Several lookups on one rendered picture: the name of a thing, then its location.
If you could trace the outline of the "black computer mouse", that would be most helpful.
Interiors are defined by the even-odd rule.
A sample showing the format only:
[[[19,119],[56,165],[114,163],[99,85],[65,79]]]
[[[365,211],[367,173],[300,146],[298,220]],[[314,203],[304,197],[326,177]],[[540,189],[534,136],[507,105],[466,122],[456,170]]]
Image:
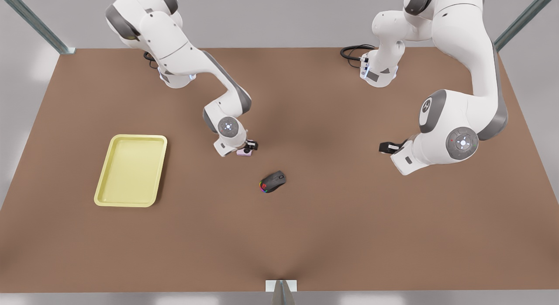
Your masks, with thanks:
[[[263,178],[259,187],[263,192],[270,193],[286,183],[286,176],[282,171],[277,171]]]

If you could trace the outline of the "yellow rectangular tray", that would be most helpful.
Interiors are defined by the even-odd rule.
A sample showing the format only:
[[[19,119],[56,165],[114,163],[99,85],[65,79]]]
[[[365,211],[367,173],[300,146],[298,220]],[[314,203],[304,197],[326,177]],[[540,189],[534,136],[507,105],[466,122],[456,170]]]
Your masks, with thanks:
[[[100,207],[147,208],[156,201],[167,139],[120,134],[110,140],[94,203]]]

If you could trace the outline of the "silver frame post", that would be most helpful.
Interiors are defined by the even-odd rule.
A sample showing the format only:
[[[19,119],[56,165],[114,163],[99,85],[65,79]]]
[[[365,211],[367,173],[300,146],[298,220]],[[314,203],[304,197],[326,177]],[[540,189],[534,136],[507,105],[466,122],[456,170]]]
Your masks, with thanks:
[[[497,52],[509,43],[529,22],[543,10],[552,0],[533,0],[523,12],[499,35],[493,43]]]
[[[293,291],[297,291],[296,280],[266,281],[266,292],[272,292],[271,305],[296,305]]]
[[[60,55],[75,54],[76,48],[70,48],[38,18],[23,0],[4,0],[20,17],[22,17],[48,44]]]

